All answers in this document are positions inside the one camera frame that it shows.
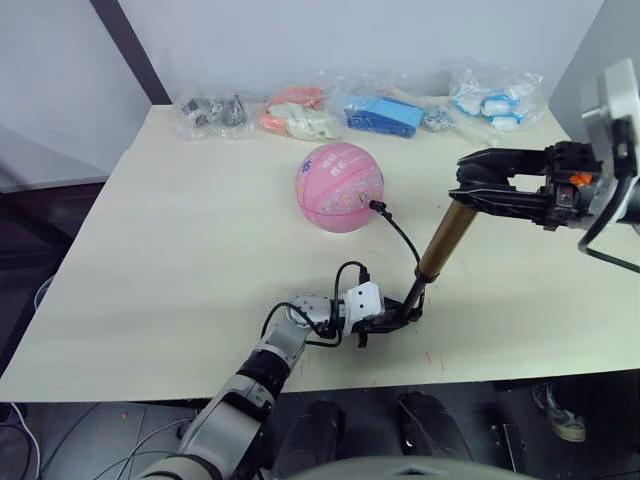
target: gold metal rod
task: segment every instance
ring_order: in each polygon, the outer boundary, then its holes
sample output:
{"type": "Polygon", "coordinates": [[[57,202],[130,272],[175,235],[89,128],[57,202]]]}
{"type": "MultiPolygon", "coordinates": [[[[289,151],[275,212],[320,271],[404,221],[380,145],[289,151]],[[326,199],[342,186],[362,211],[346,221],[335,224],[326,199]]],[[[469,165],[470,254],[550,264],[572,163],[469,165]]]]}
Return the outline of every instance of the gold metal rod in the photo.
{"type": "Polygon", "coordinates": [[[426,277],[427,282],[432,282],[440,274],[440,270],[473,222],[476,213],[460,202],[455,200],[451,202],[438,230],[420,259],[418,269],[426,277]]]}

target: pink object in plastic bag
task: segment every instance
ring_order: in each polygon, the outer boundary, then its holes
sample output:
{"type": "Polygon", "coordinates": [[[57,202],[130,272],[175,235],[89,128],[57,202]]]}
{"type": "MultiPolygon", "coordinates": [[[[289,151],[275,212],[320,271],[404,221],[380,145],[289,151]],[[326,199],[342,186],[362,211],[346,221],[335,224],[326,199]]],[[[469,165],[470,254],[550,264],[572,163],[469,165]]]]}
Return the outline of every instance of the pink object in plastic bag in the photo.
{"type": "Polygon", "coordinates": [[[320,87],[288,88],[284,92],[274,95],[269,99],[262,114],[262,126],[267,130],[273,130],[288,135],[286,120],[269,113],[269,107],[283,103],[297,103],[305,108],[313,110],[322,109],[324,90],[320,87]]]}
{"type": "Polygon", "coordinates": [[[382,173],[373,157],[356,145],[333,143],[312,151],[298,168],[296,195],[305,216],[329,232],[345,233],[375,215],[382,201],[382,173]]]}

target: white objects in plastic bag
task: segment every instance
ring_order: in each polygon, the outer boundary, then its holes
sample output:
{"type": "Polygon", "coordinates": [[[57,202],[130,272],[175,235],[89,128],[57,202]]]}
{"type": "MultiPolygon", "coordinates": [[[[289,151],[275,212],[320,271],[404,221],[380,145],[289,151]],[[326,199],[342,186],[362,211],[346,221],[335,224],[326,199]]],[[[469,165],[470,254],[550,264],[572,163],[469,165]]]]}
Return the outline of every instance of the white objects in plastic bag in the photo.
{"type": "Polygon", "coordinates": [[[344,133],[346,117],[336,88],[304,85],[284,88],[271,97],[261,124],[271,132],[300,140],[331,142],[344,133]]]}
{"type": "Polygon", "coordinates": [[[454,70],[451,103],[470,120],[501,131],[526,128],[543,115],[547,98],[543,78],[507,67],[472,64],[454,70]]]}

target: white wall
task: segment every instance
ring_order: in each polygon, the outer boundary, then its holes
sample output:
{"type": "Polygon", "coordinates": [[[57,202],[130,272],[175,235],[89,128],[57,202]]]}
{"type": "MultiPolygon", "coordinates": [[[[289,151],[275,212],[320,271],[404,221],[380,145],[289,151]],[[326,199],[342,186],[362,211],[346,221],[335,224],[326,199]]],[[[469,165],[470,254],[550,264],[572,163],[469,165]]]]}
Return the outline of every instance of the white wall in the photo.
{"type": "Polygon", "coordinates": [[[0,162],[18,177],[104,178],[149,106],[88,1],[0,2],[0,162]]]}
{"type": "Polygon", "coordinates": [[[472,56],[560,79],[602,0],[121,0],[172,98],[211,82],[269,93],[301,72],[429,74],[472,56]]]}
{"type": "Polygon", "coordinates": [[[550,107],[571,139],[587,142],[580,94],[585,82],[609,65],[631,57],[640,79],[640,1],[605,0],[551,97],[550,107]]]}

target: wooden table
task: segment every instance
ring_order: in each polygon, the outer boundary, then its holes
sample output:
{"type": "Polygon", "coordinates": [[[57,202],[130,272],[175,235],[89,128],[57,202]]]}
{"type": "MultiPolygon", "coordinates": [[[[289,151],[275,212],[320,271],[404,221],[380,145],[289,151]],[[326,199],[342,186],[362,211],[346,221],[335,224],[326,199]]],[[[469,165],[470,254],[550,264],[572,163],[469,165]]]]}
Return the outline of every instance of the wooden table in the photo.
{"type": "MultiPolygon", "coordinates": [[[[548,114],[498,145],[563,139],[548,114]]],[[[345,140],[376,158],[389,210],[420,251],[456,186],[456,160],[485,148],[455,132],[406,140],[350,130],[345,140]]],[[[169,108],[153,107],[0,379],[0,400],[212,396],[257,342],[270,307],[295,293],[329,295],[349,259],[403,299],[413,260],[382,218],[329,234],[299,211],[293,180],[315,147],[264,132],[245,142],[186,142],[169,108]]],[[[366,349],[355,337],[339,349],[309,347],[286,389],[640,367],[640,277],[579,253],[581,233],[479,215],[428,288],[418,323],[372,336],[366,349]]],[[[639,245],[624,226],[599,242],[627,258],[639,245]]],[[[354,280],[345,276],[343,290],[354,280]]]]}

